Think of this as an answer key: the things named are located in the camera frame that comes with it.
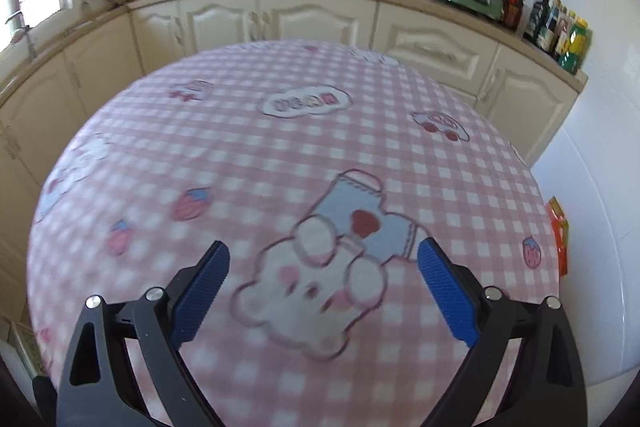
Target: blue gripper pad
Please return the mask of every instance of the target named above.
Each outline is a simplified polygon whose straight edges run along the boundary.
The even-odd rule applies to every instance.
[[[229,273],[229,261],[229,249],[224,243],[220,243],[175,305],[174,328],[170,337],[175,349],[180,349],[180,345],[195,338]]]
[[[433,237],[420,243],[418,268],[451,334],[464,341],[467,347],[473,347],[480,336],[476,325],[476,309],[452,272],[454,266]]]

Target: cabinet handle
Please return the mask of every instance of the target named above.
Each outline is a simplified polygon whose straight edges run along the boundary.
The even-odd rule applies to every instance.
[[[78,75],[78,70],[76,70],[76,66],[70,62],[68,64],[68,70],[69,70],[69,76],[71,77],[71,82],[74,83],[74,85],[76,86],[76,89],[81,89],[81,84],[80,84],[80,76]]]
[[[267,40],[267,28],[269,28],[270,38],[273,38],[271,31],[271,18],[267,12],[262,12],[262,40]]]
[[[15,138],[14,133],[11,131],[11,127],[5,125],[4,130],[6,135],[5,138],[7,140],[7,143],[9,144],[9,147],[11,147],[15,152],[22,152],[22,147],[20,147],[18,140]]]
[[[11,147],[11,144],[9,143],[9,139],[4,135],[4,134],[0,134],[0,137],[2,137],[2,141],[4,142],[4,149],[9,153],[9,158],[11,158],[12,160],[15,160],[15,152]]]
[[[260,19],[258,17],[258,14],[256,12],[251,12],[249,13],[249,40],[251,42],[260,40],[260,35],[256,35],[256,30],[258,29],[259,25],[260,25]]]
[[[178,42],[179,46],[181,46],[182,45],[182,23],[180,22],[180,17],[176,15],[174,17],[174,21],[175,21],[175,27],[176,27],[175,41]]]
[[[492,73],[491,78],[489,79],[489,82],[486,83],[486,85],[484,86],[484,89],[482,90],[482,93],[478,97],[478,100],[480,100],[480,102],[485,102],[487,97],[489,97],[489,93],[491,93],[491,91],[494,89],[495,79],[497,76],[498,76],[498,71],[496,70],[494,71],[494,73]]]
[[[458,58],[453,53],[446,53],[436,48],[431,48],[430,46],[423,46],[419,42],[414,42],[414,48],[418,51],[428,53],[431,55],[436,55],[437,57],[444,58],[447,62],[457,62]]]

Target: orange plastic object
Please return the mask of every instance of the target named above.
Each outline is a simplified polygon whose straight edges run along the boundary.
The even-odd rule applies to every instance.
[[[558,267],[560,277],[567,275],[569,272],[567,262],[567,247],[569,245],[569,222],[564,216],[562,207],[554,196],[546,204],[546,212],[551,219],[551,228],[556,236],[556,248],[558,248]]]

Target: tablecloth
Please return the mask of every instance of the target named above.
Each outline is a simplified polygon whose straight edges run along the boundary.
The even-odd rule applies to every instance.
[[[511,298],[558,293],[529,169],[445,87],[338,44],[227,46],[133,83],[71,141],[31,230],[31,317],[57,382],[87,296],[137,299],[219,239],[229,275],[180,352],[229,427],[417,426],[467,351],[418,272],[428,236]]]

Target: white cloud label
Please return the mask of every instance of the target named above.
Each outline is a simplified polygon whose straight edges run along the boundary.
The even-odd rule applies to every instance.
[[[333,86],[303,86],[270,94],[260,104],[260,112],[277,118],[307,114],[329,114],[351,107],[351,97]]]

